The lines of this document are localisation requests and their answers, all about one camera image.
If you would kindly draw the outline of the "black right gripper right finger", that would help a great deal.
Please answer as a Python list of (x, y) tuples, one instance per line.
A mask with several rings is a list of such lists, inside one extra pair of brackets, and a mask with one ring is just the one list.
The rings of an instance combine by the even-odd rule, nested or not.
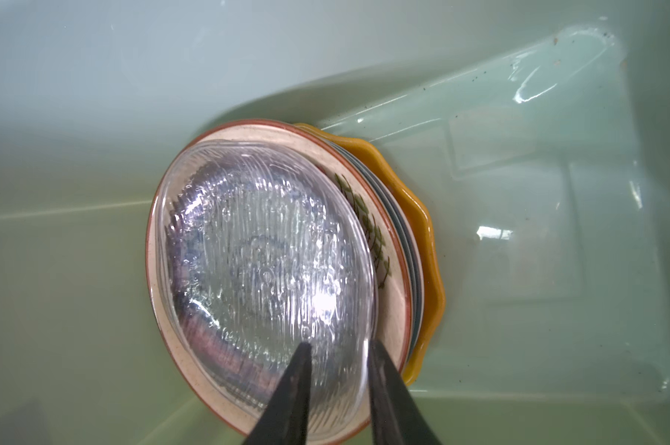
[(377, 339), (368, 352), (368, 387), (374, 444), (441, 444)]

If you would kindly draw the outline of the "yellow dotted plate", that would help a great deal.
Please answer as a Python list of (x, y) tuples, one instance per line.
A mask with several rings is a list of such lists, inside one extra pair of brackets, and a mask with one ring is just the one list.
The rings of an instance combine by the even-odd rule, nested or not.
[(298, 123), (297, 126), (311, 135), (341, 146), (370, 168), (392, 192), (413, 229), (423, 266), (424, 309), (418, 341), (411, 359), (407, 361), (402, 372), (405, 384), (411, 386), (420, 375), (426, 352), (446, 310), (446, 290), (439, 270), (431, 215), (421, 200), (399, 178), (381, 152), (370, 142), (332, 135), (307, 123)]

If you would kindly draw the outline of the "black rimmed white plate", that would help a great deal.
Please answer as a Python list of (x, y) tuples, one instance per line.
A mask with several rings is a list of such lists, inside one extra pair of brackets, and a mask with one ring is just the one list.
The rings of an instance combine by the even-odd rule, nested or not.
[(407, 267), (409, 271), (410, 287), (412, 289), (412, 316), (413, 327), (410, 333), (410, 344), (408, 347), (407, 362), (412, 358), (418, 338), (420, 337), (420, 330), (423, 319), (424, 310), (424, 280), (420, 254), (418, 254), (418, 245), (414, 239), (414, 233), (411, 225), (405, 216), (405, 213), (397, 200), (395, 199), (389, 188), (368, 168), (362, 161), (359, 161), (354, 155), (349, 153), (345, 148), (338, 146), (333, 142), (328, 144), (338, 150), (348, 161), (353, 163), (355, 167), (363, 174), (370, 185), (378, 192), (381, 198), (386, 198), (388, 204), (385, 205), (394, 222), (394, 227), (397, 230), (398, 237), (403, 245), (405, 258), (407, 259)]

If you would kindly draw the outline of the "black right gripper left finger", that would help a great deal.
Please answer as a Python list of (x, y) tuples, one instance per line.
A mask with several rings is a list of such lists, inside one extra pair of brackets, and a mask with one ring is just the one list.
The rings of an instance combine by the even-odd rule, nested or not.
[(308, 434), (312, 347), (302, 342), (264, 413), (243, 444), (305, 444)]

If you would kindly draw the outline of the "mint green plastic bin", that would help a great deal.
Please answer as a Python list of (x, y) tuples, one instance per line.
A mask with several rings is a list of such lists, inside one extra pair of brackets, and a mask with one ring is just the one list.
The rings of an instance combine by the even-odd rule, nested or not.
[(433, 219), (446, 444), (670, 444), (670, 1), (0, 1), (0, 444), (238, 444), (145, 280), (240, 119), (370, 141)]

